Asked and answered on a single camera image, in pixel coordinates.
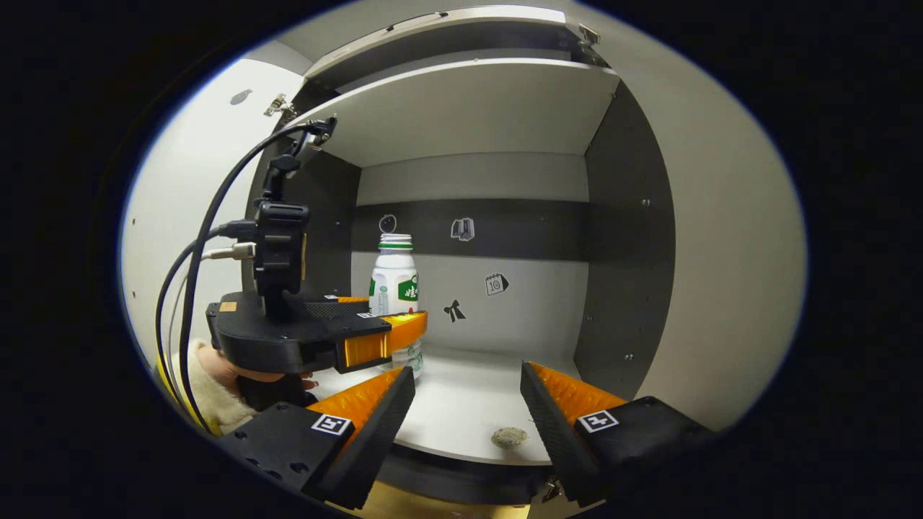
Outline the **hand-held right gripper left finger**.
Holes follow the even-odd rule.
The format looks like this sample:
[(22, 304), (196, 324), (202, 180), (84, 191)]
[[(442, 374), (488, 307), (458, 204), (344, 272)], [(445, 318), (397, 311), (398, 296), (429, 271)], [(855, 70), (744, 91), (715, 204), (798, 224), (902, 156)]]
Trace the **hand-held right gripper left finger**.
[(413, 397), (412, 369), (392, 369), (309, 407), (271, 404), (220, 446), (290, 492), (361, 509)]

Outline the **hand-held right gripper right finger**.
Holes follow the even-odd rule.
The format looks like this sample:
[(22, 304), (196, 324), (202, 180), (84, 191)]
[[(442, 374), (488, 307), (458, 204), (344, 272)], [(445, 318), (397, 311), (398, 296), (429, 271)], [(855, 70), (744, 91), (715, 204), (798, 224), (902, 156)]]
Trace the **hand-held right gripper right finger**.
[(612, 499), (685, 462), (718, 437), (654, 396), (627, 401), (538, 363), (520, 392), (568, 500)]

